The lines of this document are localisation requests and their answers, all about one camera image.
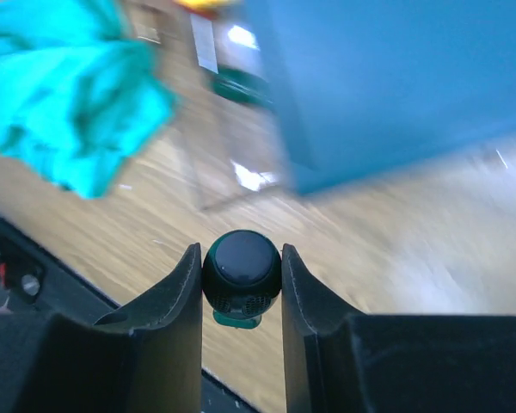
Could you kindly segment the green long screwdriver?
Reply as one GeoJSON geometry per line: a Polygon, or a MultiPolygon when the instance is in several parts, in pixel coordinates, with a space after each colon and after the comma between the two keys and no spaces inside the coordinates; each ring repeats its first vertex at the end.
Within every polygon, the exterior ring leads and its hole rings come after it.
{"type": "Polygon", "coordinates": [[[209,76],[212,91],[235,103],[271,108],[267,82],[254,74],[231,66],[221,65],[209,76]]]}

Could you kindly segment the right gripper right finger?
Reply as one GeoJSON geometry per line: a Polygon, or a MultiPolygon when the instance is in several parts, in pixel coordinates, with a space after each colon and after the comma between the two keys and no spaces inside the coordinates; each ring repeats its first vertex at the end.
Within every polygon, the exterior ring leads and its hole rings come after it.
{"type": "Polygon", "coordinates": [[[282,251],[290,412],[516,412],[516,317],[365,314],[282,251]]]}

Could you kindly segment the green small screwdriver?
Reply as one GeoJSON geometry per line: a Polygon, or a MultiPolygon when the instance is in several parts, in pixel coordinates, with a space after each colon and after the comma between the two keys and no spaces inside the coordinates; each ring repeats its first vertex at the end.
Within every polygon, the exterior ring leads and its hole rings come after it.
{"type": "Polygon", "coordinates": [[[252,330],[280,293],[280,253],[259,232],[230,231],[207,251],[201,275],[216,323],[252,330]]]}

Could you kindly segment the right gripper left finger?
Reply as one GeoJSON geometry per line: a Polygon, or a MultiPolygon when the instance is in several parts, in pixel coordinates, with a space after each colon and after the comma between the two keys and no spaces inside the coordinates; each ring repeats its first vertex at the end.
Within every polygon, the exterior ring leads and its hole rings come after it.
{"type": "Polygon", "coordinates": [[[0,314],[0,412],[198,412],[201,251],[88,325],[57,312],[0,314]]]}

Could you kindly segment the clear drawer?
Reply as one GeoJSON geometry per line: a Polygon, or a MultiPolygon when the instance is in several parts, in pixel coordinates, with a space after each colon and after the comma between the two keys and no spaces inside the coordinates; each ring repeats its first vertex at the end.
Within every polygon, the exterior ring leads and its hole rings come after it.
{"type": "Polygon", "coordinates": [[[201,210],[280,184],[273,110],[216,95],[221,65],[265,80],[260,49],[240,1],[126,1],[133,32],[157,54],[157,73],[177,96],[176,142],[201,210]]]}

